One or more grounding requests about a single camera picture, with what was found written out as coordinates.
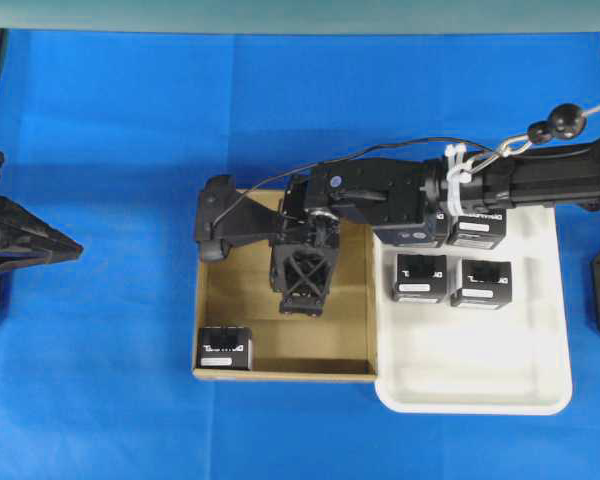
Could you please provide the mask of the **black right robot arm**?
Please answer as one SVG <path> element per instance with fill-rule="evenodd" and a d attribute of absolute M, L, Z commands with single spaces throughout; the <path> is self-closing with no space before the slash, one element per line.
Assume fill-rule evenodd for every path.
<path fill-rule="evenodd" d="M 436 216 L 577 204 L 600 210 L 600 140 L 533 149 L 487 163 L 476 152 L 456 164 L 361 158 L 320 163 L 294 175 L 280 208 L 270 284 L 283 314 L 321 315 L 339 253 L 343 219 L 367 225 L 384 244 L 437 237 Z"/>

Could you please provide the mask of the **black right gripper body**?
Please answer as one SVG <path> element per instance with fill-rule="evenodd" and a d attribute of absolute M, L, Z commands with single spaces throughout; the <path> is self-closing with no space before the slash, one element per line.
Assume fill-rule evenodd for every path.
<path fill-rule="evenodd" d="M 279 203 L 269 281 L 281 295 L 282 314 L 318 317 L 339 256 L 340 220 L 329 211 L 305 209 L 308 183 L 304 175 L 292 176 Z"/>

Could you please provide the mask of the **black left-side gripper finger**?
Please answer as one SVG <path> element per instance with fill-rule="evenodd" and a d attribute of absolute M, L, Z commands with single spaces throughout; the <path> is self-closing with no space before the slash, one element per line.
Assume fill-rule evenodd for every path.
<path fill-rule="evenodd" d="M 0 196 L 0 275 L 77 260 L 83 247 L 7 197 Z"/>

